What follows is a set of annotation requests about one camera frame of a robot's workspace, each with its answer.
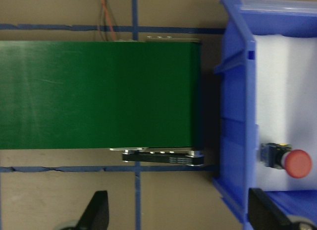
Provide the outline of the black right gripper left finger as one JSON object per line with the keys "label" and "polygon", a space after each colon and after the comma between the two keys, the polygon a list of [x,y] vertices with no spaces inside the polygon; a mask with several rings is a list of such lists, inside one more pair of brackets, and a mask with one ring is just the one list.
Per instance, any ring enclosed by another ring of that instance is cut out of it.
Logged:
{"label": "black right gripper left finger", "polygon": [[108,193],[106,190],[96,191],[74,229],[106,230],[108,225]]}

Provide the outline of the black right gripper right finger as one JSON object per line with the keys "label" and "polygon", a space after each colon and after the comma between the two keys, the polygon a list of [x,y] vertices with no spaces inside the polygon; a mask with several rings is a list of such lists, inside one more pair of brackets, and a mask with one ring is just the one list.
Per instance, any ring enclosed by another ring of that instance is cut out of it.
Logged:
{"label": "black right gripper right finger", "polygon": [[248,220],[254,230],[297,229],[297,224],[291,222],[260,188],[249,189]]}

